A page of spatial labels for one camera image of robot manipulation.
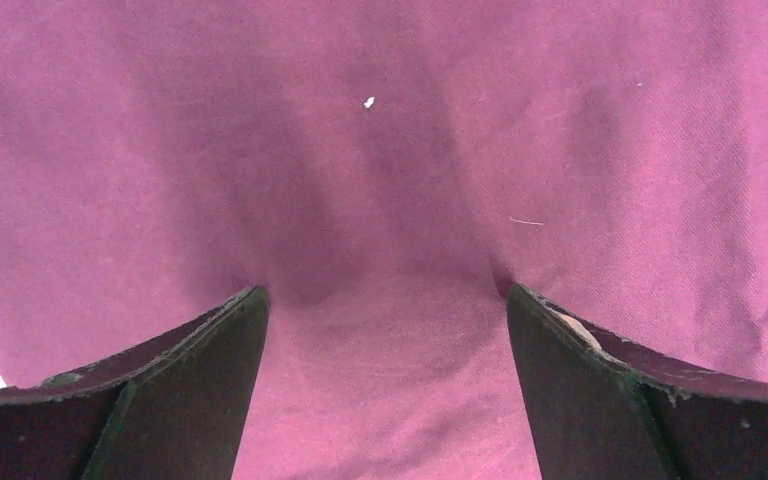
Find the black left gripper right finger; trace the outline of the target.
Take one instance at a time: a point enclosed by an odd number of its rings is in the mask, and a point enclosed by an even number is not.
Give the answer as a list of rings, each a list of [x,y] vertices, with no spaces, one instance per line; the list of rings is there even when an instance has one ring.
[[[768,383],[593,325],[521,285],[513,358],[546,479],[768,479]]]

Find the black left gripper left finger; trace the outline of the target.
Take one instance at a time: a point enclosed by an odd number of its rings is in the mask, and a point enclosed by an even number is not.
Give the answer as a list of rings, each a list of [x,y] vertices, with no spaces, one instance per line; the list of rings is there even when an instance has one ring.
[[[0,389],[0,479],[228,479],[267,336],[255,286],[30,388]]]

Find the purple cloth wrap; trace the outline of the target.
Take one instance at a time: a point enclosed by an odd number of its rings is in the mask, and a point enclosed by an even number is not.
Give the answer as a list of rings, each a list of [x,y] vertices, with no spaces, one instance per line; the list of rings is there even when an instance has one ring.
[[[238,479],[535,479],[507,280],[768,382],[768,1],[0,1],[0,375],[252,284]]]

